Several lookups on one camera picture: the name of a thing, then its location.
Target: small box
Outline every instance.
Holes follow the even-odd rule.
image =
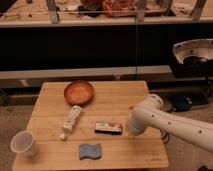
[[[122,124],[120,123],[109,123],[109,122],[96,122],[95,133],[121,135]]]

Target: basket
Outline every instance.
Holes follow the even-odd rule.
[[[140,0],[104,0],[103,11],[107,17],[134,16],[137,12],[137,2]],[[146,15],[156,16],[166,14],[172,0],[147,0]]]

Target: shelf bracket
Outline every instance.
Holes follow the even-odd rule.
[[[145,13],[146,13],[146,1],[147,0],[139,0],[137,2],[137,22],[143,22],[144,21],[144,17],[145,17]]]
[[[58,24],[59,23],[59,17],[57,13],[57,7],[55,4],[55,0],[46,0],[49,17],[52,24]]]
[[[203,11],[203,7],[205,6],[206,0],[197,0],[193,10],[189,14],[193,20],[199,20]]]

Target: orange object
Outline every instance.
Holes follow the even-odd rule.
[[[107,17],[132,16],[135,14],[134,0],[105,0],[103,11]]]
[[[81,105],[92,99],[94,94],[90,83],[83,80],[73,81],[64,90],[64,97],[72,105]]]

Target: metal pole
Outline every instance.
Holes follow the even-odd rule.
[[[55,0],[46,0],[48,12],[49,12],[49,17],[50,20],[53,24],[58,24],[59,23],[59,17],[57,13],[57,8],[55,4]]]
[[[203,7],[206,3],[206,0],[197,0],[193,10],[189,14],[193,20],[199,20],[203,11]]]

